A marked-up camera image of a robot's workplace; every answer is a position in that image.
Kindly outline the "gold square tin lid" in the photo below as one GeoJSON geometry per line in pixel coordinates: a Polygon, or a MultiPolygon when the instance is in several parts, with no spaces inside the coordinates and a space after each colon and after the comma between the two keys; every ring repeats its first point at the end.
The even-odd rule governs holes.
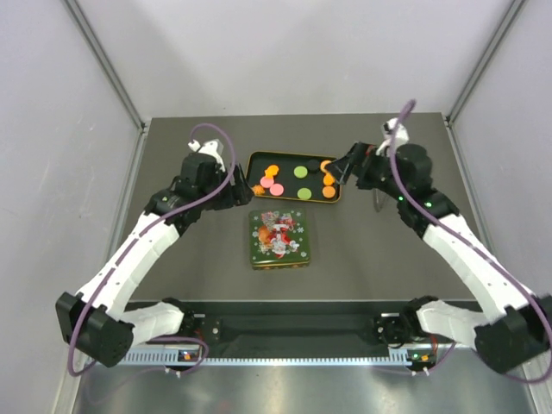
{"type": "Polygon", "coordinates": [[[311,244],[304,209],[253,210],[248,214],[249,261],[255,270],[307,267],[311,244]]]}

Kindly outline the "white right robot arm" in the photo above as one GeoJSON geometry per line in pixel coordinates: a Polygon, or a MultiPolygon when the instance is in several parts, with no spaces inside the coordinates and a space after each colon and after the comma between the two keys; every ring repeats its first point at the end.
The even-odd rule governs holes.
{"type": "Polygon", "coordinates": [[[550,295],[537,296],[490,254],[458,207],[432,185],[431,158],[409,142],[398,119],[382,129],[380,145],[358,141],[350,149],[348,171],[356,187],[396,199],[402,222],[443,258],[480,307],[473,311],[432,296],[415,298],[399,314],[404,340],[444,336],[471,348],[500,374],[549,352],[550,295]]]}

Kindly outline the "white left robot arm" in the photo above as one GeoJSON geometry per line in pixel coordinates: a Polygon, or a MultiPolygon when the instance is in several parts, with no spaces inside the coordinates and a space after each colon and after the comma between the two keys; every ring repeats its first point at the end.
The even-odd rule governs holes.
{"type": "Polygon", "coordinates": [[[197,347],[188,362],[200,363],[208,346],[198,333],[193,312],[174,298],[128,310],[137,287],[156,261],[196,223],[203,212],[248,204],[253,192],[236,163],[225,165],[220,140],[192,140],[179,175],[147,202],[126,240],[97,274],[74,294],[55,303],[70,375],[76,352],[91,363],[113,367],[128,351],[146,342],[182,342],[197,347]]]}

